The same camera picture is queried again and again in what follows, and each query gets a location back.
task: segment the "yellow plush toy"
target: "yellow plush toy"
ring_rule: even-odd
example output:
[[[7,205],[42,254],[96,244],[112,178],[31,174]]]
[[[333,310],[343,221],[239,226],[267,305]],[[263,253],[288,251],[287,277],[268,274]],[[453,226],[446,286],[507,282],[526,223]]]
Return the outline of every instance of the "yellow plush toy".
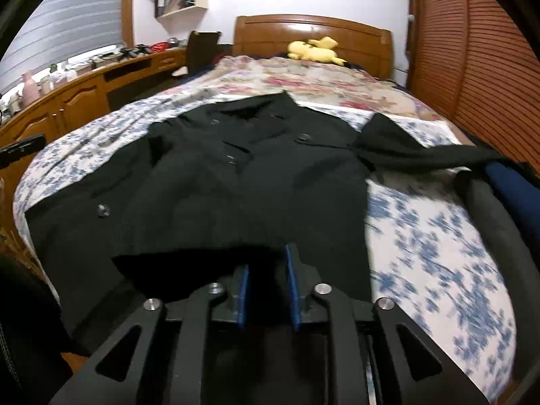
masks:
[[[320,41],[310,39],[307,43],[294,41],[289,44],[288,56],[291,59],[303,59],[324,63],[333,62],[343,66],[346,62],[345,59],[338,58],[338,54],[332,50],[337,45],[338,43],[329,36],[325,36]]]

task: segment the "wooden cabinet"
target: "wooden cabinet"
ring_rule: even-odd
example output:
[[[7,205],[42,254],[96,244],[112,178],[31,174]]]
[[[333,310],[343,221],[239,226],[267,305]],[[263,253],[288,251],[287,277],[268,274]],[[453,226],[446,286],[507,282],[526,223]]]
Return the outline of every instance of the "wooden cabinet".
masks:
[[[101,78],[93,78],[59,94],[57,114],[62,134],[110,112],[101,82]]]

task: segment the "bottle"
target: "bottle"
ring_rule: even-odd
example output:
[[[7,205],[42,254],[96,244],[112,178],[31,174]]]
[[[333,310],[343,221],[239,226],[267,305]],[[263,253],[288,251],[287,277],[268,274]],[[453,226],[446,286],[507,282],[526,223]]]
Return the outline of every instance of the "bottle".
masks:
[[[2,94],[0,94],[0,126],[5,125],[10,118],[9,108],[2,99]]]
[[[9,98],[9,110],[12,117],[21,110],[21,97],[19,93],[15,93]]]
[[[43,77],[41,80],[41,94],[42,96],[45,96],[45,94],[49,94],[52,90],[55,89],[55,83],[51,77],[50,74],[47,74]]]
[[[74,69],[69,69],[66,71],[67,82],[70,82],[77,78],[77,72]]]
[[[55,63],[51,65],[49,71],[52,82],[55,84],[55,88],[58,88],[60,85],[64,85],[68,80],[66,73],[58,70],[58,65]]]
[[[39,99],[39,88],[36,81],[32,79],[32,72],[24,73],[23,79],[23,105],[26,108]]]

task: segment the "chair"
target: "chair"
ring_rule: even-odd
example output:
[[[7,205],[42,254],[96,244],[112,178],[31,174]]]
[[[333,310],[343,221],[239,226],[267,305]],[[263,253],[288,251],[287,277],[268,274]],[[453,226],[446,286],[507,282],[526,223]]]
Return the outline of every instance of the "chair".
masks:
[[[188,74],[197,73],[212,64],[218,53],[220,36],[221,32],[191,32],[186,48]]]

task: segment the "wooden wardrobe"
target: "wooden wardrobe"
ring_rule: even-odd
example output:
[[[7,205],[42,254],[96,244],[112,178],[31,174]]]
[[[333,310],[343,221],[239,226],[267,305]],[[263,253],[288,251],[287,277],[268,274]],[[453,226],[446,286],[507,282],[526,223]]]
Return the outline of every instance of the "wooden wardrobe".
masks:
[[[409,9],[409,90],[540,171],[540,62],[504,9],[496,0],[410,0]]]

